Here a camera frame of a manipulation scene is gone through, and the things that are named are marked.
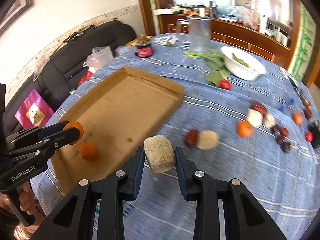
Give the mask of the person left hand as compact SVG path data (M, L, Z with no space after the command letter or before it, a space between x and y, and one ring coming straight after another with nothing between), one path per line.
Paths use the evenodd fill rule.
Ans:
M32 190L28 182L22 185L18 200L20 208L29 215L37 213L36 203ZM39 223L35 218L35 223L25 227L14 215L11 209L9 196L1 193L1 239L30 239L38 228Z

